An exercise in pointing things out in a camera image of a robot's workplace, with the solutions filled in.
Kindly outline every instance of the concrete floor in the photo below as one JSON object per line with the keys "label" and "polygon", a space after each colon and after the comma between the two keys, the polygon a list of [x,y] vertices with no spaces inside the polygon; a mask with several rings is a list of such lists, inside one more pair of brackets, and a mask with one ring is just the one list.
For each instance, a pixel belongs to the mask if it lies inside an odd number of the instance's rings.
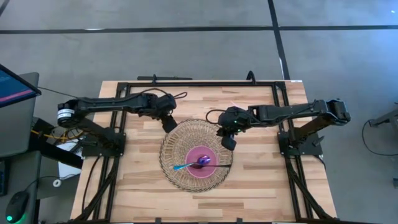
{"label": "concrete floor", "polygon": [[[398,24],[396,1],[276,0],[280,26]],[[265,0],[12,0],[1,29],[88,29],[166,26],[270,26]],[[322,131],[326,173],[342,220],[396,223],[396,157],[366,150],[367,119],[396,108],[397,30],[281,32],[290,77],[303,80],[309,100],[341,98],[353,119]],[[0,35],[0,63],[16,73],[39,72],[39,85],[96,97],[103,80],[138,75],[200,79],[281,79],[273,31],[151,34]],[[67,97],[43,92],[35,116],[55,123],[56,105]],[[398,153],[387,126],[366,129],[377,152]],[[51,161],[42,166],[49,170]],[[41,219],[65,221],[77,179],[61,196],[42,201]]]}

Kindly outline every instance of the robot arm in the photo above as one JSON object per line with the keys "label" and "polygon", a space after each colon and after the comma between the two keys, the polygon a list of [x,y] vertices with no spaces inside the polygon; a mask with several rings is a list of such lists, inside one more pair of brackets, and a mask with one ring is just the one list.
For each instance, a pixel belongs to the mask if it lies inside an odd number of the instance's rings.
{"label": "robot arm", "polygon": [[103,128],[85,118],[90,113],[107,111],[127,111],[161,120],[166,133],[171,132],[177,123],[170,115],[177,107],[171,94],[158,97],[153,93],[136,93],[124,98],[77,98],[58,105],[58,125],[64,128],[78,128],[90,140],[87,144],[95,146],[83,149],[83,156],[118,156],[124,151],[124,133],[115,133],[114,128]]}
{"label": "robot arm", "polygon": [[297,147],[309,135],[329,126],[344,125],[351,119],[344,102],[340,100],[315,100],[313,103],[279,107],[274,105],[249,106],[244,110],[235,106],[229,107],[218,117],[220,129],[218,136],[222,136],[222,145],[234,150],[236,142],[233,136],[245,132],[249,128],[275,126],[294,118],[316,116],[301,128],[289,130],[289,142]]}

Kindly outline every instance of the computer screen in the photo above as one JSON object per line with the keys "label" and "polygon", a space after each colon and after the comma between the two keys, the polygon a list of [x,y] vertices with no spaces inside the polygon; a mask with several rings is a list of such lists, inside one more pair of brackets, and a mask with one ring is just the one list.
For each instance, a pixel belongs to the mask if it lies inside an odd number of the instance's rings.
{"label": "computer screen", "polygon": [[0,65],[0,108],[40,94],[35,86]]}

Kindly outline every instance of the pink bowl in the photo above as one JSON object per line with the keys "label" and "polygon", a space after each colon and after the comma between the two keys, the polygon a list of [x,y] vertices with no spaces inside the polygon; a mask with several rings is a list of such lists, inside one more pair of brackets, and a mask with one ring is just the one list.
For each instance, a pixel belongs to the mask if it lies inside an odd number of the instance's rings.
{"label": "pink bowl", "polygon": [[[185,157],[185,163],[196,162],[199,157],[207,155],[210,157],[210,162],[207,165],[217,165],[217,156],[213,150],[206,146],[196,146],[189,150],[187,156]],[[217,167],[203,167],[202,169],[195,169],[192,167],[187,167],[188,172],[199,179],[207,178],[214,174]]]}

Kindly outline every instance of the blue utensil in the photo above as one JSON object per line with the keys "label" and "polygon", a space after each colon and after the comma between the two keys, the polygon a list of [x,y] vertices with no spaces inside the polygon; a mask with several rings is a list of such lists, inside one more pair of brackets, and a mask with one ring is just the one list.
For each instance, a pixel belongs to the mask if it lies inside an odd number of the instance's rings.
{"label": "blue utensil", "polygon": [[180,170],[180,169],[183,169],[183,168],[185,168],[185,167],[188,167],[188,166],[194,165],[194,164],[195,164],[194,162],[191,162],[190,164],[177,165],[177,166],[174,166],[173,169],[174,169],[174,170]]}
{"label": "blue utensil", "polygon": [[211,158],[209,156],[207,156],[207,155],[204,155],[204,156],[199,157],[197,162],[191,162],[189,164],[184,164],[184,165],[177,165],[177,166],[174,166],[173,169],[174,170],[180,170],[180,169],[183,169],[185,167],[192,166],[194,164],[198,164],[198,165],[203,166],[203,165],[208,164],[210,161],[211,161]]}

